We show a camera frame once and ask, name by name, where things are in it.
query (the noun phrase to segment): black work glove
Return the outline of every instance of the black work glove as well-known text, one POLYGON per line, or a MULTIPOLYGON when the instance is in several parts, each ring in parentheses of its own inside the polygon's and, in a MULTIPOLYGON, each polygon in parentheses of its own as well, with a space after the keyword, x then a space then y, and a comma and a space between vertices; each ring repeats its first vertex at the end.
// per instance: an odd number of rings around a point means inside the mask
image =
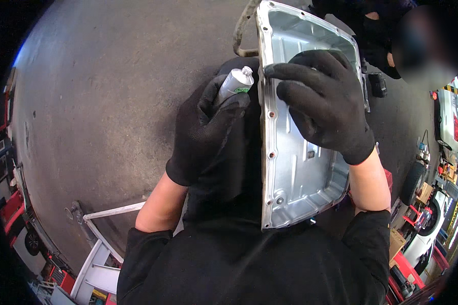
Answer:
POLYGON ((266 66, 264 73, 282 80, 276 94, 290 106, 307 141, 339 151, 350 165, 371 154, 375 139, 366 123, 361 84, 341 52, 301 52, 288 64, 266 66))
POLYGON ((247 93, 226 99, 218 109, 214 101, 227 75, 214 78, 186 100, 178 110, 173 154, 166 163, 166 174, 181 186, 194 184, 224 147, 233 122, 244 116, 250 103, 247 93))

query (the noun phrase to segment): forearm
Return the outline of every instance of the forearm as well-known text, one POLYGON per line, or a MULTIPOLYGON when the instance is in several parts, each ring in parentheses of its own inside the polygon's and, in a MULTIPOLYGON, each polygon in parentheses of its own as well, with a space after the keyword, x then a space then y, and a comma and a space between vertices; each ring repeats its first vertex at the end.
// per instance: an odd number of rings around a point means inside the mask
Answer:
POLYGON ((136 229, 142 232, 174 231, 182 215, 188 187, 173 182, 166 172, 146 200, 136 218, 136 229))
POLYGON ((363 211, 390 211, 390 191, 377 150, 358 165, 350 166, 354 204, 363 211))

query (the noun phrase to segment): green label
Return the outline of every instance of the green label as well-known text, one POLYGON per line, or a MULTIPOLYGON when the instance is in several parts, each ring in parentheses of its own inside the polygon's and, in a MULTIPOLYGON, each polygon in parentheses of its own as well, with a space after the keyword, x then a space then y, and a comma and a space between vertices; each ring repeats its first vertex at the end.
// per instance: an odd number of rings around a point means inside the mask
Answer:
POLYGON ((238 88, 238 89, 234 90, 234 92, 236 92, 236 93, 239 93, 239 92, 248 92, 249 90, 250 90, 250 89, 248 89, 248 88, 238 88))

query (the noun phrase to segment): yellow black striped barrier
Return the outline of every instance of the yellow black striped barrier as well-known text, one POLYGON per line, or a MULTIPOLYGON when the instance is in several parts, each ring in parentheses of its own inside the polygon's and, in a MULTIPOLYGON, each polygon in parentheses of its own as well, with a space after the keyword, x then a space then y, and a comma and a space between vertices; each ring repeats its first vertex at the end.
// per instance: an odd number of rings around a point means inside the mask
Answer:
POLYGON ((450 86, 450 85, 444 86, 443 89, 448 90, 448 91, 451 91, 451 92, 453 92, 453 93, 455 93, 455 94, 458 94, 458 88, 454 88, 454 87, 452 87, 452 86, 450 86))

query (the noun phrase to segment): garage floor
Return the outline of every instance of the garage floor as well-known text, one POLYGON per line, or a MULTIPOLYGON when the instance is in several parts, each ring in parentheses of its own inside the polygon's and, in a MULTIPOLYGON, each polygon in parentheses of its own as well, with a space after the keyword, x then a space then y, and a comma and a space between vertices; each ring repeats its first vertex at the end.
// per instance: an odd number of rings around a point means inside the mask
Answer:
MULTIPOLYGON (((79 200, 86 213, 106 210, 154 188, 171 154, 176 109, 235 56, 232 32, 246 2, 56 1, 30 32, 16 60, 13 137, 33 207, 74 271, 90 247, 64 208, 79 200)), ((243 46, 257 46, 253 26, 243 46)), ((438 146, 429 93, 386 82, 388 96, 371 98, 367 120, 395 201, 425 129, 432 158, 438 146)), ((351 217, 345 206, 318 221, 339 235, 351 217)), ((96 225, 123 253, 134 219, 96 225)))

